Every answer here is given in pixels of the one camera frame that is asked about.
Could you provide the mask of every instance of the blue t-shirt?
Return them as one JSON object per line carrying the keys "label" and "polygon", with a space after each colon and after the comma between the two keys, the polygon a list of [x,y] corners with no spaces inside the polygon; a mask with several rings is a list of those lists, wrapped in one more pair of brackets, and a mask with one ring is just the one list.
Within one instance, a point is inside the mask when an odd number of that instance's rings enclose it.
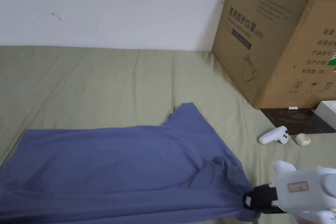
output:
{"label": "blue t-shirt", "polygon": [[240,161],[193,103],[161,126],[26,130],[0,169],[0,222],[255,220]]}

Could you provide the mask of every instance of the red label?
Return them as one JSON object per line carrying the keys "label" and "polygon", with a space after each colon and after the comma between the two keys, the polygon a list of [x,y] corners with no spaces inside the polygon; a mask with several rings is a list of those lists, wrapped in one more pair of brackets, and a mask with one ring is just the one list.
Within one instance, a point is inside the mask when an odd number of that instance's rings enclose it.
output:
{"label": "red label", "polygon": [[309,190],[308,183],[306,181],[287,184],[287,187],[290,193],[304,192]]}

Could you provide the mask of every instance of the black tray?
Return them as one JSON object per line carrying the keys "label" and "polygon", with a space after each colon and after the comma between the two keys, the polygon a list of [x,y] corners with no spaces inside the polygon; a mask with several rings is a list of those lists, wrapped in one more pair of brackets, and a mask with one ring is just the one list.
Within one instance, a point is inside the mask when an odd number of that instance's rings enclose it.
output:
{"label": "black tray", "polygon": [[289,135],[336,132],[310,109],[262,109],[261,111],[275,127],[285,126]]}

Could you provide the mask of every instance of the white box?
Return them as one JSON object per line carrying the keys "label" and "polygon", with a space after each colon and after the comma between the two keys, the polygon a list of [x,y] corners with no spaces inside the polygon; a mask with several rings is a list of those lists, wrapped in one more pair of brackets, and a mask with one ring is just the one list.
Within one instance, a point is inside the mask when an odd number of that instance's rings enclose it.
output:
{"label": "white box", "polygon": [[315,114],[336,130],[336,101],[321,101]]}

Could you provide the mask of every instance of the white wall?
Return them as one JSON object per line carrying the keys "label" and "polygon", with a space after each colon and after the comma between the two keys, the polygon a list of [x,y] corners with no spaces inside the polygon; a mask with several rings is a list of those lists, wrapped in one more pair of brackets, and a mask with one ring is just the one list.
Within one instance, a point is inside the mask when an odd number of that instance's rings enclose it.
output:
{"label": "white wall", "polygon": [[222,0],[0,0],[0,45],[209,51],[221,3]]}

